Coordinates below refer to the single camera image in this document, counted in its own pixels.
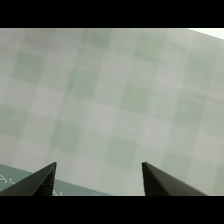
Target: table surface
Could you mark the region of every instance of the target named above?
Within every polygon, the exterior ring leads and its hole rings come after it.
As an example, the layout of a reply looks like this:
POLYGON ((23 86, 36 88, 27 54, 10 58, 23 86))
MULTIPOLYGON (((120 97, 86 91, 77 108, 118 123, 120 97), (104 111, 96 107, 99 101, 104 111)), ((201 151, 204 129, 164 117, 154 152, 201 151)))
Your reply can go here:
POLYGON ((144 195, 141 163, 224 195, 224 42, 189 29, 0 29, 0 163, 144 195))

